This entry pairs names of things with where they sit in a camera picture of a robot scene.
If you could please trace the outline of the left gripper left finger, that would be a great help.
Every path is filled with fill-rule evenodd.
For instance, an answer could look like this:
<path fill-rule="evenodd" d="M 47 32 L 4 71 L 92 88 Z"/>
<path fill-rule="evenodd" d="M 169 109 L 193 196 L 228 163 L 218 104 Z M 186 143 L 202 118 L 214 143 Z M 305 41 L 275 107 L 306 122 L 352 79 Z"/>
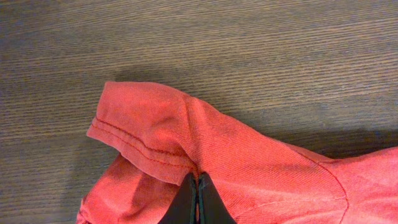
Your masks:
<path fill-rule="evenodd" d="M 187 174 L 159 224 L 196 224 L 197 190 L 194 175 Z"/>

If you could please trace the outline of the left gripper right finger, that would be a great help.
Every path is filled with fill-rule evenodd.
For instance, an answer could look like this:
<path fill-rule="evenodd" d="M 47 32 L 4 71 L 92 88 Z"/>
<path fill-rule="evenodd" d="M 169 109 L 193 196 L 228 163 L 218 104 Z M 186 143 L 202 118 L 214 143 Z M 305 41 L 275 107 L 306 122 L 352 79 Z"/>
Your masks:
<path fill-rule="evenodd" d="M 199 177 L 198 205 L 200 224 L 236 224 L 206 172 Z"/>

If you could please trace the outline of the red t-shirt white print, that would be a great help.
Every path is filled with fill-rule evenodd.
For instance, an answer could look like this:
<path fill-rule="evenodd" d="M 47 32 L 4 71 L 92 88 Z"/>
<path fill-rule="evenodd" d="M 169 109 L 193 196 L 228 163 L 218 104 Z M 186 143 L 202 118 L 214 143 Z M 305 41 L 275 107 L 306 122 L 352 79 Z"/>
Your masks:
<path fill-rule="evenodd" d="M 330 159 L 158 83 L 107 82 L 87 132 L 119 154 L 78 223 L 157 223 L 207 172 L 238 223 L 396 223 L 397 149 Z"/>

